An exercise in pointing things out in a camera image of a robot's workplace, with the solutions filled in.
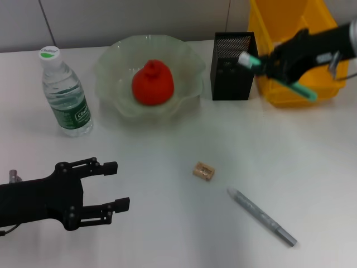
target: green bottle label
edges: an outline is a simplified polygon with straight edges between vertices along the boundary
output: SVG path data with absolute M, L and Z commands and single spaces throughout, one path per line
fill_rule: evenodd
M 90 120 L 90 111 L 87 101 L 83 98 L 82 102 L 69 110 L 58 110 L 52 108 L 55 117 L 61 127 L 67 130 L 75 130 L 88 123 Z

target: water bottle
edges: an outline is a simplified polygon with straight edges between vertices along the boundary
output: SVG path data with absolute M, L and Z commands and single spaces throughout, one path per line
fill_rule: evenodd
M 44 68 L 44 93 L 58 124 L 71 137 L 88 133 L 93 121 L 77 75 L 63 62 L 58 47 L 44 47 L 38 55 Z

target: green marker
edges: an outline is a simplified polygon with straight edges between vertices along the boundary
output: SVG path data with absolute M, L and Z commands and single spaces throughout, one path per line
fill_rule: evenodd
M 243 65 L 244 67 L 251 69 L 253 65 L 260 66 L 262 63 L 259 59 L 246 52 L 242 52 L 239 59 L 239 64 Z M 274 79 L 276 82 L 280 83 L 284 87 L 287 87 L 291 91 L 295 92 L 296 94 L 308 99 L 310 102 L 315 102 L 317 100 L 317 93 L 310 88 L 300 84 L 299 82 L 295 82 L 293 84 L 285 84 L 282 81 Z

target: clear wavy bowl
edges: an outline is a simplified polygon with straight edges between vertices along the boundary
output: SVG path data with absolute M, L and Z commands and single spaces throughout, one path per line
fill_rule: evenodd
M 131 82 L 148 60 L 161 60 L 172 73 L 175 91 L 166 103 L 145 106 L 136 101 Z M 205 63 L 185 42 L 166 35 L 137 35 L 109 47 L 95 65 L 96 94 L 129 118 L 163 118 L 182 101 L 202 92 Z

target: pen holder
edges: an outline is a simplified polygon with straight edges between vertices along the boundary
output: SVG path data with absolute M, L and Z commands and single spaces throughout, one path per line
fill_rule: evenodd
M 253 32 L 217 32 L 211 66 L 214 101 L 244 101 L 249 98 L 254 74 L 238 63 L 245 51 L 258 57 Z

